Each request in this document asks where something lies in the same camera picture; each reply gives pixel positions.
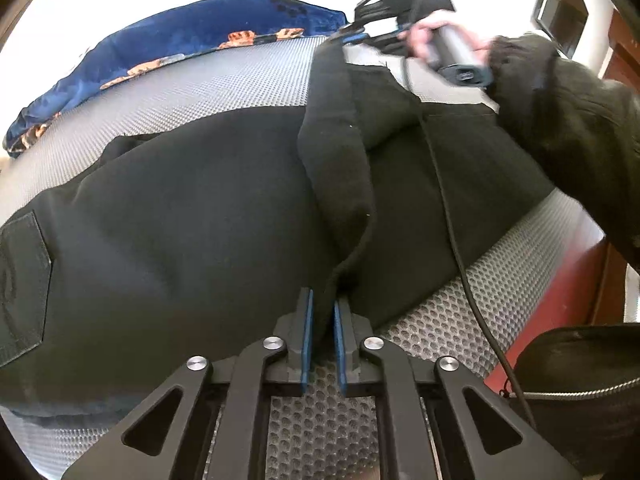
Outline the person's right hand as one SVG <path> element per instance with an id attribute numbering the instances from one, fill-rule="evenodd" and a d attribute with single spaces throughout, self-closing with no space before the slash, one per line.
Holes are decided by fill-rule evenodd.
<path id="1" fill-rule="evenodd" d="M 427 61 L 430 58 L 427 45 L 432 40 L 433 32 L 443 27 L 455 29 L 469 46 L 477 62 L 482 65 L 487 64 L 494 36 L 488 34 L 483 23 L 474 21 L 465 14 L 436 10 L 426 18 L 414 23 L 405 32 L 401 32 L 398 38 L 405 41 L 412 56 Z"/>

